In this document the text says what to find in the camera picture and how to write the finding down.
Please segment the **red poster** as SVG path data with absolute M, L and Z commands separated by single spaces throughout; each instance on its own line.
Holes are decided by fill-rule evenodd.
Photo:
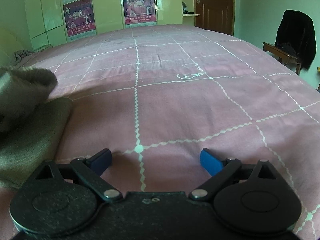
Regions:
M 122 0 L 125 28 L 157 25 L 156 0 Z
M 62 0 L 67 41 L 97 34 L 92 0 Z

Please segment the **wooden chair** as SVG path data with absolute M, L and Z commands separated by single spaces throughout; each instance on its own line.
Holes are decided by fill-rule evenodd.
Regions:
M 295 64 L 296 65 L 295 73 L 297 75 L 300 75 L 301 65 L 302 65 L 300 58 L 292 56 L 289 53 L 282 51 L 281 49 L 276 48 L 274 45 L 269 44 L 267 42 L 263 42 L 263 51 L 269 52 L 277 56 L 278 61 L 285 66 L 288 66 L 289 64 Z

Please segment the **left red poster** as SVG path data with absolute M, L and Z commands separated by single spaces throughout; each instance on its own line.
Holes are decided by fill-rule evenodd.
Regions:
M 97 34 L 92 0 L 62 0 L 67 41 Z

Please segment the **right red poster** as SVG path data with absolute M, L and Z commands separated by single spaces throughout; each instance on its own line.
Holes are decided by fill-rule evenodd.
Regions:
M 122 0 L 125 28 L 157 25 L 156 0 Z

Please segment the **pink checked bed sheet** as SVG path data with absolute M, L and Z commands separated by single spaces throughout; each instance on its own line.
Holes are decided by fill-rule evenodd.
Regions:
M 319 92 L 261 49 L 187 25 L 123 29 L 43 51 L 25 67 L 55 74 L 49 99 L 72 110 L 54 159 L 115 153 L 121 191 L 190 191 L 201 147 L 269 159 L 302 202 L 295 233 L 319 238 Z M 15 188 L 1 187 L 1 239 Z

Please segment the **grey crumpled cloth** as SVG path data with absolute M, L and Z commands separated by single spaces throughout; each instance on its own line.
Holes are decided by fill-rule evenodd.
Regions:
M 53 46 L 51 44 L 44 45 L 41 48 L 31 51 L 31 50 L 18 50 L 14 52 L 15 55 L 15 62 L 13 63 L 13 66 L 16 68 L 25 67 L 30 60 L 35 59 L 39 54 L 43 51 L 46 51 Z

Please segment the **grey fleece pant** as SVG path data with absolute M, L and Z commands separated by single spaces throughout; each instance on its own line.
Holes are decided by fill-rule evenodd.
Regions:
M 69 98 L 49 99 L 57 84 L 47 69 L 1 67 L 1 187 L 20 188 L 54 159 L 72 110 Z

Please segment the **brown wooden door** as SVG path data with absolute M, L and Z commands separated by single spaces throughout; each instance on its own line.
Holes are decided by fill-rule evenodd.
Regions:
M 196 27 L 234 34 L 235 0 L 195 0 L 195 9 Z

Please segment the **yellow-green wardrobe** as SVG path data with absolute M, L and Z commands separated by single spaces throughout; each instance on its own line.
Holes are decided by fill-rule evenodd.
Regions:
M 92 0 L 97 34 L 124 29 L 122 0 Z M 33 50 L 67 43 L 62 0 L 24 0 Z M 156 0 L 157 25 L 181 24 L 182 0 Z

